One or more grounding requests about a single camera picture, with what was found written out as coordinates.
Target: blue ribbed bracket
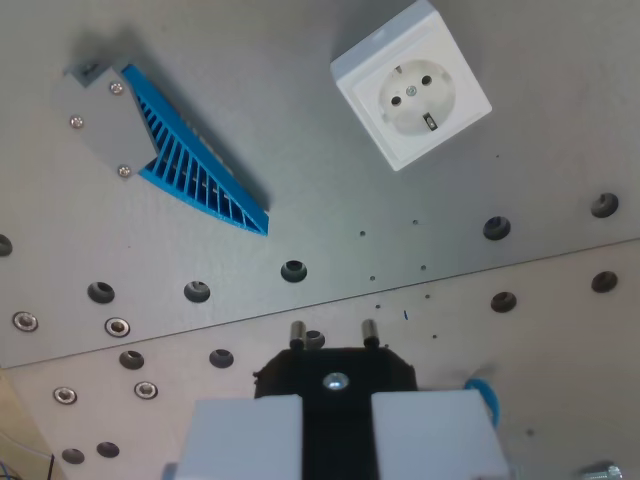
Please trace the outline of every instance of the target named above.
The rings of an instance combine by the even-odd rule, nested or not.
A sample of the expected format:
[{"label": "blue ribbed bracket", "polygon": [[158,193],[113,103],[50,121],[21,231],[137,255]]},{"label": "blue ribbed bracket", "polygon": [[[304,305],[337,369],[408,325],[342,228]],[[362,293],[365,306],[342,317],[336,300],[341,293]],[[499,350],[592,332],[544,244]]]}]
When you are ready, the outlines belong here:
[{"label": "blue ribbed bracket", "polygon": [[209,215],[267,235],[269,217],[135,66],[122,74],[138,97],[158,157],[140,175]]}]

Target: countersunk hole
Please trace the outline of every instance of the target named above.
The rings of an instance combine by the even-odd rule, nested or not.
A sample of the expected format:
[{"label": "countersunk hole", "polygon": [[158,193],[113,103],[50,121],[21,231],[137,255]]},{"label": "countersunk hole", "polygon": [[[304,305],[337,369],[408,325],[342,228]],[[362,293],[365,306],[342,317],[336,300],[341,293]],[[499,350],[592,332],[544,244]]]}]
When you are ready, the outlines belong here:
[{"label": "countersunk hole", "polygon": [[502,240],[511,232],[511,222],[506,217],[492,217],[484,224],[482,230],[489,240]]},{"label": "countersunk hole", "polygon": [[115,443],[102,442],[96,447],[96,450],[100,455],[105,458],[115,458],[120,454],[120,449]]},{"label": "countersunk hole", "polygon": [[211,290],[206,283],[194,280],[184,286],[184,296],[193,303],[202,303],[209,300]]},{"label": "countersunk hole", "polygon": [[324,346],[325,338],[322,333],[317,330],[309,330],[307,332],[307,349],[319,350]]},{"label": "countersunk hole", "polygon": [[491,309],[494,312],[506,313],[514,309],[518,299],[511,292],[500,292],[491,299]]},{"label": "countersunk hole", "polygon": [[596,293],[607,293],[618,285],[618,276],[613,272],[600,272],[591,280],[591,288]]},{"label": "countersunk hole", "polygon": [[591,204],[591,215],[596,218],[607,218],[618,210],[618,197],[613,193],[602,193]]},{"label": "countersunk hole", "polygon": [[233,353],[224,348],[219,348],[209,354],[209,362],[216,368],[229,368],[233,365],[233,360]]},{"label": "countersunk hole", "polygon": [[135,350],[127,350],[120,354],[120,365],[128,370],[138,370],[144,365],[144,357]]},{"label": "countersunk hole", "polygon": [[11,255],[11,252],[13,252],[13,245],[11,244],[11,240],[9,240],[4,235],[0,235],[0,257]]},{"label": "countersunk hole", "polygon": [[87,288],[87,295],[96,303],[110,303],[116,298],[116,292],[105,282],[93,282]]},{"label": "countersunk hole", "polygon": [[77,448],[67,448],[62,451],[62,459],[72,465],[80,465],[84,462],[84,453]]},{"label": "countersunk hole", "polygon": [[307,266],[299,260],[289,260],[282,265],[280,275],[289,283],[298,283],[307,278]]}]

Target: metal plate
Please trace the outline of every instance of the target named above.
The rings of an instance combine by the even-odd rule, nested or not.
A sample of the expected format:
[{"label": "metal plate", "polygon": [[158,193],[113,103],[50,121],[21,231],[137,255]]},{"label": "metal plate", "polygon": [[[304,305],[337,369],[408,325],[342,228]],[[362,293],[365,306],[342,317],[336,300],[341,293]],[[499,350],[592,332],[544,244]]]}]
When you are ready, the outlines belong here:
[{"label": "metal plate", "polygon": [[[619,282],[597,294],[591,280],[604,270]],[[567,479],[601,460],[615,461],[625,478],[637,478],[638,288],[637,241],[6,373],[53,452],[84,452],[84,464],[63,465],[69,480],[157,479],[180,457],[195,401],[252,396],[252,372],[286,348],[292,321],[319,330],[327,347],[342,347],[360,345],[362,320],[375,318],[382,344],[416,367],[421,389],[461,388],[473,375],[491,382],[502,404],[498,432],[520,480]],[[517,296],[517,306],[495,313],[490,301],[504,290]],[[218,348],[233,353],[231,367],[209,363]],[[140,352],[144,367],[120,366],[126,349]],[[158,386],[155,399],[134,395],[142,380]],[[74,405],[53,400],[60,385],[78,392]],[[120,447],[117,458],[95,452],[104,441]]]},{"label": "metal plate", "polygon": [[[329,63],[408,3],[3,5],[0,233],[14,252],[0,259],[0,364],[640,236],[640,3],[434,2],[493,112],[394,173]],[[49,98],[64,67],[96,54],[132,57],[193,120],[268,208],[267,239],[121,181],[82,145]],[[589,205],[605,191],[621,207],[597,220]],[[481,233],[494,215],[513,226],[500,242]],[[279,274],[291,259],[309,269],[297,285]],[[184,299],[192,280],[211,287],[207,303]],[[95,281],[113,286],[113,303],[87,298]],[[39,318],[34,334],[11,325],[21,310]],[[131,323],[125,340],[105,334],[112,316]]]}]

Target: white power outlet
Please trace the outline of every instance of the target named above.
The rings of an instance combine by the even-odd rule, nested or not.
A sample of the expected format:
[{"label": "white power outlet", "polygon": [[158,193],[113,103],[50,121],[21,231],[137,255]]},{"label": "white power outlet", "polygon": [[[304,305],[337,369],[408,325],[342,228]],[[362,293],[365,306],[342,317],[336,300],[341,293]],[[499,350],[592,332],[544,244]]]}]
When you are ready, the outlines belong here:
[{"label": "white power outlet", "polygon": [[426,0],[334,60],[331,72],[394,170],[491,111],[442,17]]}]

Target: gray bracket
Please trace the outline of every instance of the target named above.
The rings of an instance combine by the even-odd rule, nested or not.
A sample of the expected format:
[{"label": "gray bracket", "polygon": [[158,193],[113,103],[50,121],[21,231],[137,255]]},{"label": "gray bracket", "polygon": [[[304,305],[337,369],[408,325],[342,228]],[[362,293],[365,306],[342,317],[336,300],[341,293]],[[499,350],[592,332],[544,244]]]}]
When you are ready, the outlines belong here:
[{"label": "gray bracket", "polygon": [[69,128],[120,176],[137,173],[158,156],[133,90],[113,67],[72,68],[55,87],[53,103]]}]

